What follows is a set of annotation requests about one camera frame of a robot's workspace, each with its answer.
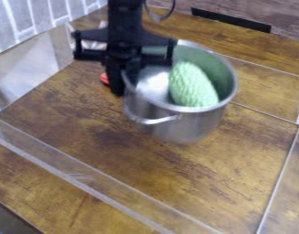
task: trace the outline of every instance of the stainless steel pot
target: stainless steel pot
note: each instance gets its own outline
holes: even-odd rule
[[[236,76],[228,62],[197,44],[180,40],[173,50],[173,61],[196,64],[212,81],[220,102],[208,108],[173,104],[168,95],[169,68],[145,67],[136,81],[121,73],[125,84],[124,113],[131,121],[152,136],[176,144],[196,141],[213,131],[220,123],[223,110],[235,96]]]

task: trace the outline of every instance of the green crocheted toy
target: green crocheted toy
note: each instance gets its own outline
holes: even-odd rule
[[[219,103],[217,93],[205,73],[191,62],[180,61],[175,65],[168,86],[176,105],[209,107]]]

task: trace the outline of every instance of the wooden table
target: wooden table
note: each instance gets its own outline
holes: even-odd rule
[[[177,14],[161,24],[145,18],[145,27],[299,75],[296,41]],[[74,61],[0,118],[219,231],[254,233],[298,130],[299,77],[232,62],[235,103],[220,129],[189,146],[157,142],[128,123],[93,62]],[[0,202],[46,233],[155,233],[2,146]]]

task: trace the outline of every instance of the pot handle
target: pot handle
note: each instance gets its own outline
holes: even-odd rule
[[[144,125],[153,125],[153,124],[157,124],[161,122],[176,121],[181,118],[181,115],[177,114],[177,115],[171,115],[171,116],[159,118],[159,119],[145,119],[145,118],[141,118],[141,117],[137,117],[136,115],[133,115],[127,106],[124,106],[124,113],[132,121],[141,123]]]

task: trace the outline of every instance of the black cable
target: black cable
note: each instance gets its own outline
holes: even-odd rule
[[[175,5],[176,5],[176,0],[172,0],[172,6],[169,8],[169,11],[165,15],[163,16],[157,16],[156,14],[153,14],[151,11],[149,11],[149,7],[148,7],[148,4],[147,4],[147,0],[144,1],[144,8],[148,12],[148,15],[151,17],[152,20],[160,22],[163,20],[165,20],[168,17],[171,17],[172,13],[173,13],[173,9],[175,9]]]

